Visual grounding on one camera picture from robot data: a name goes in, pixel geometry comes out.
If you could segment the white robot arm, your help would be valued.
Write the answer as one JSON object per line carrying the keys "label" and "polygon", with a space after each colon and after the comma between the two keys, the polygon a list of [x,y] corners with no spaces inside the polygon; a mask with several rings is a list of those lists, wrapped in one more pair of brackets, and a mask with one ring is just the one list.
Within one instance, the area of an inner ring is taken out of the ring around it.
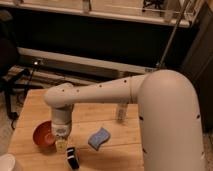
{"label": "white robot arm", "polygon": [[173,70],[130,76],[89,86],[64,83],[49,88],[52,133],[67,138],[76,103],[136,104],[142,117],[144,171],[205,171],[197,93]]}

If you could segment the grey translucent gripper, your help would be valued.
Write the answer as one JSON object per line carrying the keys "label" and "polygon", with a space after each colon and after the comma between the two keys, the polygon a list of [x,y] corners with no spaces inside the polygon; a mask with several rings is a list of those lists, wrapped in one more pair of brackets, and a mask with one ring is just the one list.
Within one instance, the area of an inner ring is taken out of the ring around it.
{"label": "grey translucent gripper", "polygon": [[59,153],[65,153],[67,149],[67,138],[70,135],[71,132],[71,125],[70,124],[65,124],[65,125],[60,125],[60,124],[51,124],[51,130],[52,134],[56,138],[56,150]]}

